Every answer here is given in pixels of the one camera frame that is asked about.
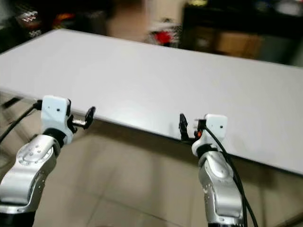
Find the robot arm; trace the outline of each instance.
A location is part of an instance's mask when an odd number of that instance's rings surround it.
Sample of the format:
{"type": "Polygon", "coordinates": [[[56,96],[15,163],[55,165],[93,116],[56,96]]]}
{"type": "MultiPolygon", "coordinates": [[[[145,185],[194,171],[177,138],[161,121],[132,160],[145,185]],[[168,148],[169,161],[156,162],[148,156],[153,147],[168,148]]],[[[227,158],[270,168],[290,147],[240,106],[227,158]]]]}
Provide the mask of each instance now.
{"type": "MultiPolygon", "coordinates": [[[[95,107],[89,109],[83,128],[92,123],[95,107]]],[[[43,134],[24,145],[16,155],[14,166],[0,184],[0,226],[31,227],[39,206],[47,176],[56,165],[61,147],[72,141],[76,128],[71,102],[65,98],[45,96],[42,100],[43,134]]]]}
{"type": "MultiPolygon", "coordinates": [[[[199,120],[192,152],[199,158],[199,181],[203,187],[206,218],[209,226],[233,226],[243,224],[242,196],[233,178],[233,170],[225,160],[212,136],[202,125],[210,128],[219,141],[226,134],[227,117],[208,114],[199,120]]],[[[183,138],[187,135],[187,122],[180,115],[179,128],[183,138]]]]}

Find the white table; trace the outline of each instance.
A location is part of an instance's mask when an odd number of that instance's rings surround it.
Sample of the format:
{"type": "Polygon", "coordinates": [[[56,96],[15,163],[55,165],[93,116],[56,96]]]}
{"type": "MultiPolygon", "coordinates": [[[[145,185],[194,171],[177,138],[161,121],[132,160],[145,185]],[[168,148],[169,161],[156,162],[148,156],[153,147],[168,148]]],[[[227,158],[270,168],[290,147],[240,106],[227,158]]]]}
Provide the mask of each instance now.
{"type": "Polygon", "coordinates": [[[300,68],[57,30],[0,55],[0,90],[177,139],[181,112],[190,135],[195,118],[224,114],[228,152],[303,174],[300,68]]]}

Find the red object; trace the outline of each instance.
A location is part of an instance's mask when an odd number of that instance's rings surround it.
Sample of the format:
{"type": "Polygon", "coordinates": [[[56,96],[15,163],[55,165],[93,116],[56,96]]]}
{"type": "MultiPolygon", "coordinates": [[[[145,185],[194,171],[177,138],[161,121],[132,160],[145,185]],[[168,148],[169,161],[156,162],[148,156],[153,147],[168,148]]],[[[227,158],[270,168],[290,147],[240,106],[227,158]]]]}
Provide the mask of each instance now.
{"type": "Polygon", "coordinates": [[[160,44],[170,43],[170,35],[169,32],[158,32],[156,35],[156,39],[160,44]]]}

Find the blurry background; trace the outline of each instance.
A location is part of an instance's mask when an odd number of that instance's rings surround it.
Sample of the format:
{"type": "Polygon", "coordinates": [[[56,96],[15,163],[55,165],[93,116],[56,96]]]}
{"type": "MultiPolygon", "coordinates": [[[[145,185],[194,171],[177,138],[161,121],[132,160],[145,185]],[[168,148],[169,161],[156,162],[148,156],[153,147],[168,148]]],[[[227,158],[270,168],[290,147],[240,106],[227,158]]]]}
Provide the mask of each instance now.
{"type": "Polygon", "coordinates": [[[0,0],[0,52],[59,28],[303,66],[303,0],[0,0]]]}

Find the table top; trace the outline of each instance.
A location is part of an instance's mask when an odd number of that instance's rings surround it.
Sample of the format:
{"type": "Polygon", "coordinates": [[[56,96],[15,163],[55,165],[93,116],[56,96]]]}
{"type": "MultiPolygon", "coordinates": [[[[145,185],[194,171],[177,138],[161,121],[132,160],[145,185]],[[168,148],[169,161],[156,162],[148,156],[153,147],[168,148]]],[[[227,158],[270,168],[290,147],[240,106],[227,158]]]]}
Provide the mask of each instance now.
{"type": "Polygon", "coordinates": [[[180,138],[179,114],[228,117],[233,155],[303,174],[303,69],[125,41],[49,32],[0,55],[0,90],[67,97],[96,118],[180,138]]]}

